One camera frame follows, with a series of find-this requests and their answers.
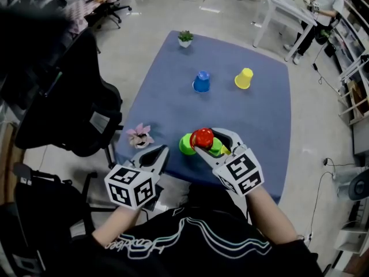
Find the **white low shelf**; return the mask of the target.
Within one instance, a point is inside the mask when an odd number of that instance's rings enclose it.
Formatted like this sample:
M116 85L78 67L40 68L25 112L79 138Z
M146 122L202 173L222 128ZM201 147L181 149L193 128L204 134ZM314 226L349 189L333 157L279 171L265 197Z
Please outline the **white low shelf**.
M336 238L334 248L344 252L363 255L369 249L369 229L344 227Z

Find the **person's black printed shirt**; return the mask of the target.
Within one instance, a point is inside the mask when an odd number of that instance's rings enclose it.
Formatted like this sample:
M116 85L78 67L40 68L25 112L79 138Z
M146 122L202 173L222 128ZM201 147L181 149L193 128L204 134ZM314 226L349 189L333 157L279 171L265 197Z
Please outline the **person's black printed shirt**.
M107 246L74 239L55 277L323 277L303 240L276 245L222 189L191 185L187 201Z

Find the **blue paper cup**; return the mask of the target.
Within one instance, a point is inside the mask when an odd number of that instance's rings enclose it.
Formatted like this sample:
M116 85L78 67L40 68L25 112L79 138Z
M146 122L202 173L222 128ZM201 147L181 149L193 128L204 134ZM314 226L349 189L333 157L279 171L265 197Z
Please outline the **blue paper cup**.
M208 92L210 89L210 74L204 70L198 72L193 81L193 89L198 93Z

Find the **black table frame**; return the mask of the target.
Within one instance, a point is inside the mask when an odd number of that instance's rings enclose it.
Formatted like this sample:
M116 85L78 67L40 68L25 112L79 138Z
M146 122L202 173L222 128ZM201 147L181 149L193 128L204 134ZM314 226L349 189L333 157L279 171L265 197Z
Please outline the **black table frame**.
M116 163L112 159L112 155L110 153L110 147L107 146L104 149L104 152L105 152L106 159L107 159L107 162L108 162L108 168L111 170L111 169L113 169L115 167Z

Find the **white shelf unit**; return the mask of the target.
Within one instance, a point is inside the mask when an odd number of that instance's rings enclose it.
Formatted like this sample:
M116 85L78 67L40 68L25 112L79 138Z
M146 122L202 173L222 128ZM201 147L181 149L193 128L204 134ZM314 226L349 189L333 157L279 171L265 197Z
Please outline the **white shelf unit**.
M330 43L336 49L334 56L341 72L369 52L369 4L364 0L344 0L341 18Z

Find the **red paper cup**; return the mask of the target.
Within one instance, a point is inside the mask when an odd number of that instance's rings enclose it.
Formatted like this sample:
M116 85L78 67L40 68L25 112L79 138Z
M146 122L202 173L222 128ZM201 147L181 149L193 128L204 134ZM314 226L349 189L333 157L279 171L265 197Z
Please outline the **red paper cup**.
M214 134L210 128L201 128L194 131L190 136L190 146L211 149L213 146Z

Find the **wooden stool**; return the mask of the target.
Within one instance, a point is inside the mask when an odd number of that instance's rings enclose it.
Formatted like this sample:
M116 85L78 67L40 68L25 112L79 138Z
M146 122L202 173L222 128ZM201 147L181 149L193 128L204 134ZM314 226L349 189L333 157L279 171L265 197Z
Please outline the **wooden stool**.
M338 91L340 112L338 116L347 126L352 126L369 117L369 96L361 91L361 87L349 80Z

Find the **grey floor fan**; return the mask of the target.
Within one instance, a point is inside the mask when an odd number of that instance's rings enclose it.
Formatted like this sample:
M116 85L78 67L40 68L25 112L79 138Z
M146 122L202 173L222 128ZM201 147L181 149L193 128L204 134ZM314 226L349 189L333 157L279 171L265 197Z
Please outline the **grey floor fan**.
M334 179L339 199L360 201L369 197L369 166L337 171Z

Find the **pink plant in white pot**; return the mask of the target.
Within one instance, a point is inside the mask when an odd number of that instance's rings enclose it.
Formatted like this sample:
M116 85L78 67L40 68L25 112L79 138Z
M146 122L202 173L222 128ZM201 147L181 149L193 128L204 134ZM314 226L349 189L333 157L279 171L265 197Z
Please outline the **pink plant in white pot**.
M150 125L144 126L143 123L138 124L135 129L128 129L126 134L129 144L136 149L143 149L153 144L155 141L149 134L150 130Z

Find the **person's right forearm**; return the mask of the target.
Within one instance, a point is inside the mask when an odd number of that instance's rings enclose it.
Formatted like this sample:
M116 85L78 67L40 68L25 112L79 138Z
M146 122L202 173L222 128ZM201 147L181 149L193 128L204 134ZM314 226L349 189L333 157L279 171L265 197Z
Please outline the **person's right forearm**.
M262 185L246 195L246 203L252 224L274 244L287 244L298 239L291 221Z

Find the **green paper cup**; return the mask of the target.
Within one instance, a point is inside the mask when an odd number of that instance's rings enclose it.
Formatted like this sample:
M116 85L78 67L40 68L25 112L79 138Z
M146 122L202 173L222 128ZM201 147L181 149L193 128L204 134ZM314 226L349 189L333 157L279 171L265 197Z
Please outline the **green paper cup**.
M179 141L180 152L187 156L196 154L196 151L191 147L191 144L190 144L191 135L192 135L191 133L187 133Z
M211 147L208 149L208 151L209 151L212 155L214 155L214 156L219 156L219 155L221 154L221 149L222 149L222 147L223 147L222 142L221 142L218 138L214 137L214 138L213 138L212 145L211 145Z

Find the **green plant in white pot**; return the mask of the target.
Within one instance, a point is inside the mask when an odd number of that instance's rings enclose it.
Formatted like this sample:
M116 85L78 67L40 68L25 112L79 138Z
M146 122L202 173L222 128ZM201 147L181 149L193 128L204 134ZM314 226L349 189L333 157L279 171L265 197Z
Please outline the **green plant in white pot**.
M191 45L193 38L194 35L190 31L180 31L178 35L179 45L183 48L188 48Z

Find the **person's left forearm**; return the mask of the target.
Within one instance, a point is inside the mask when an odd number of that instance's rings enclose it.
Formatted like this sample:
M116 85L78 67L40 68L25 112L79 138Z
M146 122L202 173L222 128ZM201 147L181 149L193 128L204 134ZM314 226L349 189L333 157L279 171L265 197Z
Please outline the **person's left forearm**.
M107 246L135 226L140 212L140 209L133 210L120 206L92 233L92 236L101 246Z

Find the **white table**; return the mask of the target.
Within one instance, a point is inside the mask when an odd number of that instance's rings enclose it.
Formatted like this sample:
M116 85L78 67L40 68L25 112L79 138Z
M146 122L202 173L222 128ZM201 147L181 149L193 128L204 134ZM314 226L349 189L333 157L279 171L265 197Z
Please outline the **white table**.
M300 38L285 56L284 61L286 62L290 60L310 30L317 26L314 15L308 10L298 7L291 0L260 0L252 20L255 26L259 26L259 30L253 41L253 47L258 47L272 20L300 34Z

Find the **brown wooden board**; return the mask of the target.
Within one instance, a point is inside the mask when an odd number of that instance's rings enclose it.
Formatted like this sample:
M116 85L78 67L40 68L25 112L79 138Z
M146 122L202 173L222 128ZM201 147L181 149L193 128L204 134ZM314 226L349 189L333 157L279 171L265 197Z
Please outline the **brown wooden board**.
M25 150L15 145L17 127L12 123L2 125L0 132L0 205L14 201L17 176L13 172L15 163L22 163Z

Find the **black office chair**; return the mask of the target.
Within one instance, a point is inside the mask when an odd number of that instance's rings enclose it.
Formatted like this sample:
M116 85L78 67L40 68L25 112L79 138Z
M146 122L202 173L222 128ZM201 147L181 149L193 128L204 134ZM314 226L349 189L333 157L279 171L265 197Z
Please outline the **black office chair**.
M88 157L108 148L122 129L118 89L99 70L97 44L83 30L54 66L56 74L33 97L18 128L15 145L32 149L46 145Z
M14 277L49 277L53 258L73 238L70 229L82 223L86 234L95 229L92 213L113 208L92 207L88 203L90 181L87 174L82 191L70 180L15 163L18 181L14 201L0 205L0 246Z
M121 28L122 20L120 16L117 14L118 11L127 9L129 12L132 11L132 8L130 5L120 5L120 0L116 0L114 2L109 2L108 0L106 2L103 2L101 6L97 7L94 11L97 15L98 19L107 18L111 20L113 23L116 24L118 29Z

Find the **pink checkered tablecloth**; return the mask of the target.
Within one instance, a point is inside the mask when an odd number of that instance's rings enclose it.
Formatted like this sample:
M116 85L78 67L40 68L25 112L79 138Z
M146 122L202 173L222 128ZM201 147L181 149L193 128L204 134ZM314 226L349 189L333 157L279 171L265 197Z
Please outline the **pink checkered tablecloth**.
M92 14L99 6L105 6L108 3L114 3L117 0L105 0L96 2L95 0L87 2L87 0L72 0L63 9L63 13L70 21L69 32L78 35L88 27L86 16Z

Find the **blue tablecloth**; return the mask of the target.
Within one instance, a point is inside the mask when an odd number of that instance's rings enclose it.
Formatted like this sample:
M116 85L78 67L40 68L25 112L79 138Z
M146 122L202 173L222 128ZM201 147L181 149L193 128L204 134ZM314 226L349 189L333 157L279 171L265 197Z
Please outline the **blue tablecloth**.
M240 89L235 77L253 71L251 85ZM210 74L210 89L198 93L198 72ZM291 96L286 64L254 50L195 35L183 48L171 31L156 55L124 122L124 129L150 125L157 145L167 145L165 172L185 181L221 186L211 167L198 155L186 156L179 140L200 128L237 133L258 159L264 187L281 199L291 138Z

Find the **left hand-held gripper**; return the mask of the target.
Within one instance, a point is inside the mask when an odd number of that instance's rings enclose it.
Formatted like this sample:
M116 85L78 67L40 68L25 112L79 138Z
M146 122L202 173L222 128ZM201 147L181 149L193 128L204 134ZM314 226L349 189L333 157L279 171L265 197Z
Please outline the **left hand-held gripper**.
M132 158L117 164L104 177L112 203L129 209L139 209L157 197L157 183L170 157L166 145L138 151Z

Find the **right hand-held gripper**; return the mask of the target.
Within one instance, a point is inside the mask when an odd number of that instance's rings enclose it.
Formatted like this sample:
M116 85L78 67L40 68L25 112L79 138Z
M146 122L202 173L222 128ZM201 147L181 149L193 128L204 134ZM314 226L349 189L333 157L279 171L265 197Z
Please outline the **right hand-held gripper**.
M213 169L213 174L220 182L239 196L245 196L262 185L264 177L261 165L240 136L224 128L212 128L212 131L233 155L226 158L223 164L222 154L215 155L210 150L198 146L195 146L194 150Z

